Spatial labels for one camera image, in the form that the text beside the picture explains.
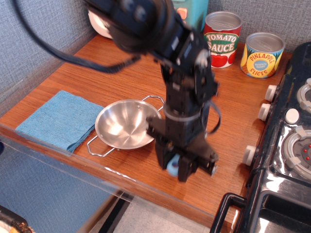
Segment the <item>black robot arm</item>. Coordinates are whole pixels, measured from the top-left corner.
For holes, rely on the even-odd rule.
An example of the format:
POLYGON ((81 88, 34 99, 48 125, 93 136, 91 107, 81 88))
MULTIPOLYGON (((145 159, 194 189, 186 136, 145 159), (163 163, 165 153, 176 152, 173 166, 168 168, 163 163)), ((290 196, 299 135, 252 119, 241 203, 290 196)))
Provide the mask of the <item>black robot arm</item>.
POLYGON ((183 22, 170 0, 87 0, 85 4, 108 23, 118 48, 151 55, 161 65, 165 118, 147 118, 147 134, 155 139, 159 165, 167 168, 178 155, 181 182, 198 168, 213 174, 219 157, 206 135, 218 84, 200 32, 183 22))

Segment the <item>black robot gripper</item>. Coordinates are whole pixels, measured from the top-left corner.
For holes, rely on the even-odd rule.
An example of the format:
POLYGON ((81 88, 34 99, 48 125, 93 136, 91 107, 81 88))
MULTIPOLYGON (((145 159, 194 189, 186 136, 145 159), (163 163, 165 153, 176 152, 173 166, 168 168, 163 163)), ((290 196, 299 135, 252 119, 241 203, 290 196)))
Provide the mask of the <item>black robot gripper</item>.
POLYGON ((214 175, 219 155, 206 141, 208 114, 190 121, 174 121, 169 117, 148 117, 146 121, 147 134, 155 139, 157 160, 162 169, 167 169, 169 161, 179 154, 180 182, 186 182, 198 168, 214 175))

